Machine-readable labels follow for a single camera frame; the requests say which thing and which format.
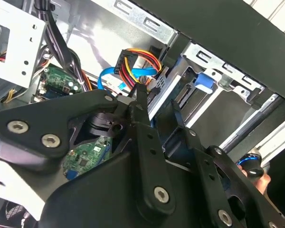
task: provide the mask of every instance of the hand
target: hand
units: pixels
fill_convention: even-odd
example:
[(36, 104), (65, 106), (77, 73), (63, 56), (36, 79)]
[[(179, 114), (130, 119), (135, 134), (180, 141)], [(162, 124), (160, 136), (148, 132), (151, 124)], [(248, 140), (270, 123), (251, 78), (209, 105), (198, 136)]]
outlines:
[[(242, 166), (238, 165), (238, 167), (242, 170), (242, 173), (247, 176), (247, 172), (243, 170)], [(264, 173), (264, 175), (254, 183), (254, 186), (260, 191), (260, 193), (264, 194), (270, 181), (270, 176), (267, 173)]]

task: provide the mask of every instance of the black cable bundle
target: black cable bundle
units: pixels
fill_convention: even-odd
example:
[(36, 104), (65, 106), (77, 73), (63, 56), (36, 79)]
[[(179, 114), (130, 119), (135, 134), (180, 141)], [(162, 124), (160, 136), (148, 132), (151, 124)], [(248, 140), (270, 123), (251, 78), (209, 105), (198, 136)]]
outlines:
[(62, 68), (76, 78), (84, 91), (89, 91), (84, 80), (80, 61), (74, 52), (70, 52), (64, 41), (51, 12), (50, 0), (35, 0), (35, 9), (38, 18), (47, 22), (45, 41), (50, 52), (56, 58)]

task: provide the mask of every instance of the red wire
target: red wire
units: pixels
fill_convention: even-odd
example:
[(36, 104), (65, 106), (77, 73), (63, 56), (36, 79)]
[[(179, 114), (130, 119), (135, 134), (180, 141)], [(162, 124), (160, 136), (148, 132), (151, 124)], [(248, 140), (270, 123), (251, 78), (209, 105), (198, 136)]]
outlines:
[[(150, 63), (150, 64), (151, 64), (151, 66), (152, 66), (154, 69), (156, 69), (157, 71), (159, 71), (160, 66), (158, 65), (158, 60), (157, 60), (157, 59), (155, 59), (155, 57), (154, 57), (154, 56), (151, 56), (150, 54), (145, 53), (145, 52), (139, 52), (139, 51), (131, 51), (131, 52), (134, 52), (134, 53), (138, 53), (138, 54), (140, 54), (140, 57), (142, 57), (143, 59), (145, 59), (148, 63)], [(151, 59), (153, 59), (153, 60), (154, 60), (154, 62), (156, 63), (156, 65), (157, 65), (157, 67), (155, 67), (155, 65), (154, 65), (150, 60), (148, 60), (147, 58), (145, 58), (145, 57), (144, 57), (144, 56), (142, 56), (142, 55), (146, 55), (146, 56), (150, 57)]]
[(43, 66), (45, 66), (45, 64), (47, 64), (47, 63), (48, 63), (48, 61), (46, 60), (44, 63), (41, 64), (41, 66), (43, 67)]
[(132, 81), (132, 79), (130, 78), (130, 76), (127, 76), (126, 70), (125, 70), (125, 66), (124, 66), (124, 65), (122, 65), (122, 71), (123, 71), (123, 75), (127, 78), (127, 80), (129, 81), (129, 83), (131, 84), (131, 86), (134, 87), (135, 83)]
[(127, 87), (129, 87), (131, 89), (131, 86), (126, 82), (126, 80), (125, 80), (125, 78), (124, 78), (124, 76), (123, 76), (121, 71), (119, 71), (119, 76), (122, 78), (123, 82), (127, 85)]

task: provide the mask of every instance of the black fan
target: black fan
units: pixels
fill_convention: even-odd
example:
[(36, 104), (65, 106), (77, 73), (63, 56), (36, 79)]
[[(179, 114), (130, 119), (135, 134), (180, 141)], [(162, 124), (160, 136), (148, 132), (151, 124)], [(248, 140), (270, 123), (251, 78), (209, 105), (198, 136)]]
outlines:
[(0, 228), (34, 228), (36, 220), (26, 209), (16, 203), (5, 201), (0, 210)]

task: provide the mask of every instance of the yellow wire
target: yellow wire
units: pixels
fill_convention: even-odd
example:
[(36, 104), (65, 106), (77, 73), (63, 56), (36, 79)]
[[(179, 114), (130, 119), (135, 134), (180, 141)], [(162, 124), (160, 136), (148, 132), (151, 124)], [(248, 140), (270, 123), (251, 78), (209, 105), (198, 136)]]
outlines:
[(8, 97), (6, 98), (6, 100), (4, 101), (4, 103), (7, 103), (7, 102), (11, 99), (12, 96), (13, 96), (12, 90), (9, 90)]
[(127, 71), (129, 72), (131, 78), (133, 78), (133, 80), (134, 80), (135, 82), (140, 83), (140, 82), (136, 79), (136, 77), (134, 76), (134, 74), (131, 72), (131, 69), (130, 69), (130, 67), (129, 67), (129, 63), (128, 63), (128, 58), (127, 58), (127, 57), (124, 58), (124, 62), (125, 62), (125, 67), (127, 68)]
[(13, 95), (14, 95), (14, 92), (15, 92), (15, 89), (12, 89), (12, 90), (11, 90), (11, 93), (10, 93), (10, 99), (9, 99), (8, 102), (10, 102), (10, 101), (12, 100)]
[(128, 50), (129, 50), (129, 51), (140, 51), (140, 52), (147, 53), (147, 54), (153, 56), (153, 57), (156, 59), (158, 65), (160, 66), (160, 70), (159, 70), (159, 71), (162, 70), (162, 68), (161, 68), (161, 67), (162, 67), (161, 62), (160, 62), (151, 52), (146, 51), (146, 50), (142, 50), (142, 49), (138, 49), (138, 48), (129, 48)]

